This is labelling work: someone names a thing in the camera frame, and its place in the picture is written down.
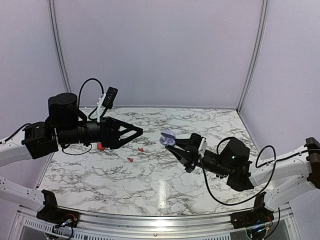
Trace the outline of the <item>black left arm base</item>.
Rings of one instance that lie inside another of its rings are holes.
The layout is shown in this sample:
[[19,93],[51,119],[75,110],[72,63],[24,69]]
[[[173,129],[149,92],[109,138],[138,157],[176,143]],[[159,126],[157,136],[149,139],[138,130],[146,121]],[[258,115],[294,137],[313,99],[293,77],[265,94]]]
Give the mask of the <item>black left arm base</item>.
[[40,220],[53,224],[62,224],[71,219],[67,226],[76,228],[79,222],[80,213],[75,210],[60,208],[53,192],[43,189],[43,207],[37,212],[36,217]]

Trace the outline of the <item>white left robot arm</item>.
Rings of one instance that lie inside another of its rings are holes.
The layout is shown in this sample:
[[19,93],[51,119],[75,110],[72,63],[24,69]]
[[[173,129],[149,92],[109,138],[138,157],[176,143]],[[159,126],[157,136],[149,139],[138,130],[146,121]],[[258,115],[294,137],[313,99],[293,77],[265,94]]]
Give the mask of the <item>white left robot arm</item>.
[[[78,105],[74,93],[64,92],[48,99],[49,116],[45,121],[27,123],[11,136],[0,140],[0,167],[18,161],[36,160],[67,145],[101,143],[104,148],[116,150],[140,137],[143,129],[112,118],[98,117],[88,120]],[[47,190],[35,190],[14,183],[0,176],[0,199],[10,201],[44,215],[53,223],[63,219],[55,194]]]

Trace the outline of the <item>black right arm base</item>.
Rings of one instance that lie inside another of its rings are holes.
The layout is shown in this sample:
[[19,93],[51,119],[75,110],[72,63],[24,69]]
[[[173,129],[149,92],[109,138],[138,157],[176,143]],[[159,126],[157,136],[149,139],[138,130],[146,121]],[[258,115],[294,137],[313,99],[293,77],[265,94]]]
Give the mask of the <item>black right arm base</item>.
[[253,209],[230,215],[230,222],[234,229],[256,226],[274,220],[274,211],[265,207],[265,195],[266,192],[263,192],[255,198]]

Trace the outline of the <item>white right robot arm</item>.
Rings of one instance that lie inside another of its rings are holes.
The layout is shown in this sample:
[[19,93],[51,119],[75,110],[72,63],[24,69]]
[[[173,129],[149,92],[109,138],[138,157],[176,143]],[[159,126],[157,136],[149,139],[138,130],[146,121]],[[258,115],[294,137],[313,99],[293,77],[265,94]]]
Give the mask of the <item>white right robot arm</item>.
[[160,143],[184,166],[186,172],[196,167],[226,178],[226,184],[237,192],[268,186],[272,180],[288,180],[273,190],[262,189],[262,205],[248,212],[247,219],[258,224],[281,205],[320,187],[320,143],[308,137],[305,145],[292,152],[263,160],[262,163],[249,159],[250,149],[235,137],[226,138],[222,151],[207,149],[205,137],[193,133],[190,138],[176,138],[171,131],[164,131]]

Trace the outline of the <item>purple charging case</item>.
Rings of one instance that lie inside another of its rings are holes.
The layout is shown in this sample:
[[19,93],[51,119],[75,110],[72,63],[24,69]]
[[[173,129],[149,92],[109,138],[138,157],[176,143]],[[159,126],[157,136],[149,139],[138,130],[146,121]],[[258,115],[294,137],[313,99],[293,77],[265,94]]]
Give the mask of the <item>purple charging case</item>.
[[176,134],[172,130],[163,130],[159,138],[159,142],[165,147],[173,147],[176,145]]

